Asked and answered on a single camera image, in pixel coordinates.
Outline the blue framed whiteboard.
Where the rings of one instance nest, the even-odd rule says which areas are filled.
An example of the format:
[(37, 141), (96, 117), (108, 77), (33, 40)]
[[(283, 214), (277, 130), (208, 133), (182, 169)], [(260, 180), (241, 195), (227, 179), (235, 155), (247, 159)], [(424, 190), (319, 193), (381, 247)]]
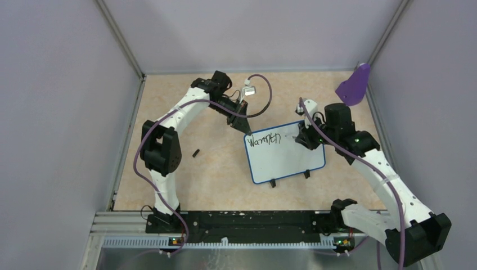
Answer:
[(295, 121), (244, 136), (247, 162), (254, 184), (273, 182), (325, 167), (324, 146), (309, 150), (295, 142), (301, 123)]

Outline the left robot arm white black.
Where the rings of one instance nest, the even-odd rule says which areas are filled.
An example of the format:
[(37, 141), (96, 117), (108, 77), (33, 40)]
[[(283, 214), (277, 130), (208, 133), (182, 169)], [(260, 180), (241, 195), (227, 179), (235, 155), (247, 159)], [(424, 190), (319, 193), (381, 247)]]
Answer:
[(226, 116), (226, 123), (233, 129), (251, 134), (246, 117), (248, 103), (233, 101), (224, 93), (232, 86), (230, 77), (216, 71), (210, 79), (195, 79), (185, 95), (161, 118), (147, 120), (142, 126), (141, 143), (137, 157), (143, 160), (150, 172), (156, 192), (152, 209), (159, 226), (174, 232), (180, 226), (177, 215), (180, 203), (176, 193), (175, 171), (182, 160), (179, 137), (186, 127), (207, 107)]

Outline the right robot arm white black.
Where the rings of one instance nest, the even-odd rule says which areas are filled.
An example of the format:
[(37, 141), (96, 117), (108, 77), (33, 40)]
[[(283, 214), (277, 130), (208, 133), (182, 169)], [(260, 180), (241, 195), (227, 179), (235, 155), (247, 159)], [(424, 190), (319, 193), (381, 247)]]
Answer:
[(379, 214), (353, 199), (336, 199), (331, 206), (330, 225), (344, 232), (357, 229), (386, 247), (399, 269), (442, 250), (452, 222), (421, 202), (387, 161), (377, 140), (358, 131), (350, 108), (344, 103), (325, 106), (325, 121), (318, 116), (318, 105), (300, 99), (295, 112), (303, 116), (295, 141), (306, 149), (330, 145), (368, 184), (388, 213)]

